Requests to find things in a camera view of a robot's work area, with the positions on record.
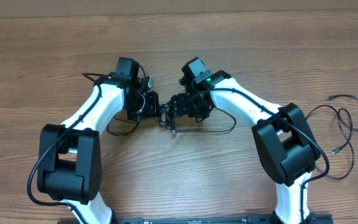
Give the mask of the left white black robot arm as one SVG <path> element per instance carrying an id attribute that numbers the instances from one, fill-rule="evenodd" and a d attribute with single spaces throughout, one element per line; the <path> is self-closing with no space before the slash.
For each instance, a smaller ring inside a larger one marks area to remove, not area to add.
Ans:
<path id="1" fill-rule="evenodd" d="M 37 205 L 69 208 L 75 223 L 115 223 L 114 212 L 100 192 L 100 137 L 114 116 L 127 111 L 136 123 L 157 104 L 150 76 L 132 58 L 119 58 L 109 74 L 84 73 L 93 92 L 79 110 L 40 133 L 39 158 L 29 174 L 27 195 Z"/>

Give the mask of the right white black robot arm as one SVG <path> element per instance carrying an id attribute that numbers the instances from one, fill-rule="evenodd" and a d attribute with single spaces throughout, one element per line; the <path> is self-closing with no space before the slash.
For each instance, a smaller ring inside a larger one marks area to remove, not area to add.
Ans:
<path id="1" fill-rule="evenodd" d="M 182 67 L 185 92 L 169 102 L 170 118 L 206 119 L 216 108 L 252 129 L 259 161 L 276 184 L 277 204 L 270 215 L 248 215 L 244 223 L 332 223 L 307 205 L 308 184 L 319 158 L 327 156 L 316 143 L 302 110 L 265 101 L 240 86 L 223 70 L 215 73 L 194 58 Z"/>

